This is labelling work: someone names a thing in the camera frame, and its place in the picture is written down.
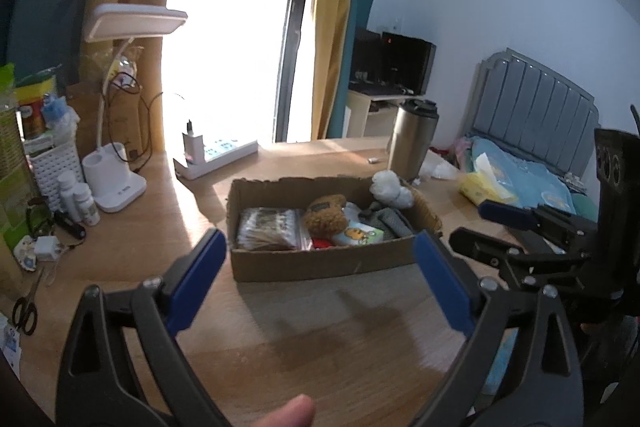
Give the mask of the person's thumb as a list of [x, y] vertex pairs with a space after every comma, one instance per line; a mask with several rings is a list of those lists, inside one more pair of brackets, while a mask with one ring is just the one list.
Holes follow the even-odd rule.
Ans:
[[298, 395], [268, 413], [258, 421], [253, 427], [309, 427], [314, 422], [316, 416], [316, 403], [308, 395]]

